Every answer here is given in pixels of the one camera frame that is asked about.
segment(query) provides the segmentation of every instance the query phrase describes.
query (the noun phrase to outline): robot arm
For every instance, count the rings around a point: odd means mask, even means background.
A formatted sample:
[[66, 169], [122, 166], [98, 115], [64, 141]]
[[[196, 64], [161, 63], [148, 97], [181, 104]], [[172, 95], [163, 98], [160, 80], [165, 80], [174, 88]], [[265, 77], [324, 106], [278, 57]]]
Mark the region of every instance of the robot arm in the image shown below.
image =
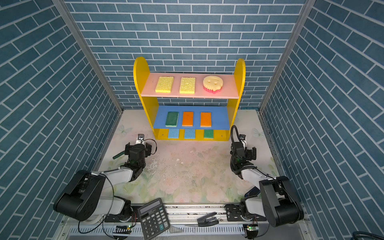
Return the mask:
[[[239, 142], [233, 139], [234, 129]], [[247, 150], [246, 137], [238, 134], [235, 125], [231, 128], [231, 140], [231, 170], [239, 178], [259, 188], [262, 197], [261, 200], [256, 196], [242, 199], [240, 202], [242, 215], [247, 218], [254, 214], [264, 216], [273, 227], [303, 219], [303, 209], [289, 179], [286, 176], [273, 178], [264, 175], [250, 163], [250, 160], [256, 159], [256, 148], [253, 147], [252, 151]]]
[[84, 221], [92, 215], [121, 213], [130, 216], [124, 211], [127, 205], [130, 209], [129, 200], [117, 196], [113, 198], [100, 196], [102, 190], [119, 183], [134, 181], [141, 174], [146, 165], [145, 158], [151, 155], [152, 149], [148, 143], [145, 146], [141, 144], [143, 141], [139, 139], [141, 136], [144, 139], [144, 135], [139, 134], [135, 145], [131, 146], [129, 143], [126, 145], [124, 153], [129, 158], [118, 169], [104, 172], [78, 171], [56, 199], [53, 209], [79, 221]]

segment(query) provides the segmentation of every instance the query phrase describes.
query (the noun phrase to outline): calculator display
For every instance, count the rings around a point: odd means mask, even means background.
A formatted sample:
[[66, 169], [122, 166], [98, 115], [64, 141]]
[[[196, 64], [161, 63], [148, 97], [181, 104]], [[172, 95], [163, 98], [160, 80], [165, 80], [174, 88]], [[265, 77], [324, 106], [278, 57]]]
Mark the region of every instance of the calculator display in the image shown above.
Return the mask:
[[144, 212], [148, 211], [149, 209], [156, 207], [157, 205], [160, 205], [160, 201], [156, 201], [156, 202], [152, 203], [151, 205], [148, 205], [148, 206], [140, 209], [140, 213], [143, 214]]

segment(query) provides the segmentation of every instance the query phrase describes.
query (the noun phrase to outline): blue sponge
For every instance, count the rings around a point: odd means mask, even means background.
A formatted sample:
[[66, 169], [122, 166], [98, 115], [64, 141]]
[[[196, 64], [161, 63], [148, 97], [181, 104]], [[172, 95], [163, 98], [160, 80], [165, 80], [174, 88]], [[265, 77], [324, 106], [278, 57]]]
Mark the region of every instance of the blue sponge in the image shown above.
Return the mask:
[[195, 129], [186, 129], [184, 139], [195, 139]]
[[168, 132], [168, 138], [179, 138], [179, 129], [170, 129]]

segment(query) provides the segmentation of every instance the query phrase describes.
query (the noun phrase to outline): white cable tray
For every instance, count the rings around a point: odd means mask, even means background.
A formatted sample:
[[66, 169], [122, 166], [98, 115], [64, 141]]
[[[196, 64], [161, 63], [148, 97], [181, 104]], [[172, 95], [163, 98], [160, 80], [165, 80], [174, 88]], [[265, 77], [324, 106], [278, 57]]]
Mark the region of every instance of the white cable tray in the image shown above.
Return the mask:
[[[104, 225], [104, 230], [107, 234], [115, 236], [132, 236], [132, 237], [141, 237], [143, 236], [141, 225], [138, 224], [132, 228], [131, 234], [124, 234], [119, 232], [124, 232], [123, 229], [117, 229], [118, 225]], [[94, 228], [94, 226], [80, 227], [81, 232], [87, 232]], [[171, 227], [163, 232], [162, 236], [180, 236], [180, 235], [233, 235], [233, 234], [244, 234], [244, 229], [242, 224], [220, 224], [211, 227], [189, 227], [181, 224], [174, 224]], [[71, 226], [69, 231], [70, 236], [80, 236], [83, 235], [79, 233], [77, 226]], [[103, 229], [99, 226], [94, 231], [87, 233], [87, 235], [100, 236], [104, 235]]]

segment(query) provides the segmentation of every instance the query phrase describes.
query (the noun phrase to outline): floral tabletop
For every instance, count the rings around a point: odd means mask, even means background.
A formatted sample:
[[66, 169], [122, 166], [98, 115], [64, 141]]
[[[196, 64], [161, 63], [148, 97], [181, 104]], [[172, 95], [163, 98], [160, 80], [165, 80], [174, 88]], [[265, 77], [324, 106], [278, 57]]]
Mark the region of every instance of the floral tabletop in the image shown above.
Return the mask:
[[[235, 120], [239, 134], [246, 134], [247, 145], [257, 148], [252, 161], [264, 172], [276, 175], [275, 162], [255, 110], [239, 110]], [[126, 110], [113, 135], [99, 170], [110, 170], [124, 164], [128, 157], [112, 156], [135, 143], [137, 134], [153, 138], [144, 110]], [[156, 141], [157, 152], [146, 158], [142, 174], [132, 182], [114, 186], [115, 196], [146, 203], [161, 198], [164, 203], [239, 202], [253, 185], [241, 180], [230, 169], [230, 140]], [[111, 188], [103, 195], [111, 194]]]

